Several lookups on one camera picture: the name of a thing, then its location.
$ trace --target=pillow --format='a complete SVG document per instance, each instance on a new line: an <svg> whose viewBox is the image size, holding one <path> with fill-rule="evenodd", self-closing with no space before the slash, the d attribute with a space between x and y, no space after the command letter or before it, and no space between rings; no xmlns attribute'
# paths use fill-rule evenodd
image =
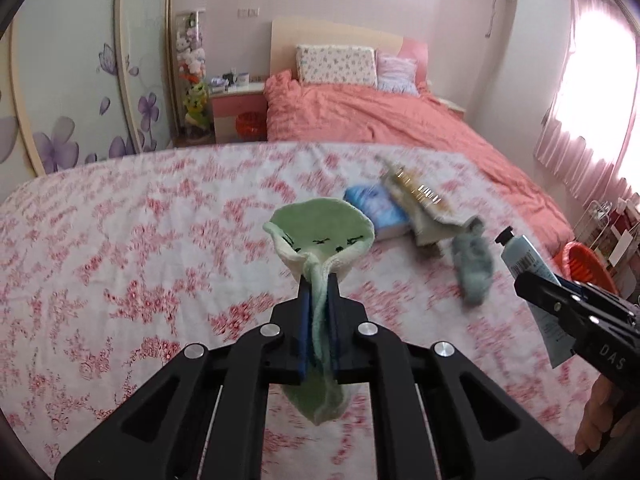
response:
<svg viewBox="0 0 640 480"><path fill-rule="evenodd" d="M415 87L415 73L418 70L416 59L405 59L378 52L378 90L394 94L418 95Z"/></svg>
<svg viewBox="0 0 640 480"><path fill-rule="evenodd" d="M298 45L298 79L301 83L345 83L375 87L375 52L368 46Z"/></svg>

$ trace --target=green cloth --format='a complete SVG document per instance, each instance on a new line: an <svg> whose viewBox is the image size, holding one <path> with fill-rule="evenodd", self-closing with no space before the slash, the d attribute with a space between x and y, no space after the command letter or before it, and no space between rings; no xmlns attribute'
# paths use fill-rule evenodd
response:
<svg viewBox="0 0 640 480"><path fill-rule="evenodd" d="M371 221L337 198L316 198L277 209L264 225L276 252L294 277L311 284L313 358L300 386L283 386L284 393L308 420L318 425L339 418L351 400L351 389L332 377L329 337L325 322L329 274L338 280L354 261L369 251L374 240Z"/></svg>

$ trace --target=red plastic basket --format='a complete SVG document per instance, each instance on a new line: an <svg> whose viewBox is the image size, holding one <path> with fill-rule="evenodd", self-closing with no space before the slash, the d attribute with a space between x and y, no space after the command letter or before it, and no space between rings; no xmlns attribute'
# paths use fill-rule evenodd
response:
<svg viewBox="0 0 640 480"><path fill-rule="evenodd" d="M569 242L554 261L562 276L574 282L592 283L613 294L618 293L616 284L602 266L596 254L580 242Z"/></svg>
<svg viewBox="0 0 640 480"><path fill-rule="evenodd" d="M267 115L245 112L236 117L236 132L242 140L267 139Z"/></svg>

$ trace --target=gray sock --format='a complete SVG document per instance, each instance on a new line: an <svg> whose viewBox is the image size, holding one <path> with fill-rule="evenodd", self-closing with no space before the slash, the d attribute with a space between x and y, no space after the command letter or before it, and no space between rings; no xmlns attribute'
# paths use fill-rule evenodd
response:
<svg viewBox="0 0 640 480"><path fill-rule="evenodd" d="M456 277L466 304L481 304L493 282L494 259L489 252L489 244L482 237L483 232L484 224L475 218L467 231L456 235L451 244Z"/></svg>

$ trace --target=nightstand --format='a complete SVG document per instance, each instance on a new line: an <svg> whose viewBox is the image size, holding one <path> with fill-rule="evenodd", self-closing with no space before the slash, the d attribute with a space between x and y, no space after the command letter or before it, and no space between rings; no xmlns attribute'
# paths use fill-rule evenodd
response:
<svg viewBox="0 0 640 480"><path fill-rule="evenodd" d="M267 113L264 82L230 86L224 92L211 94L209 105L218 143L242 142L236 133L236 117L246 112Z"/></svg>
<svg viewBox="0 0 640 480"><path fill-rule="evenodd" d="M453 101L449 101L448 99L443 99L441 97L436 97L438 101L444 104L457 118L461 121L465 119L466 109L462 106L455 104Z"/></svg>

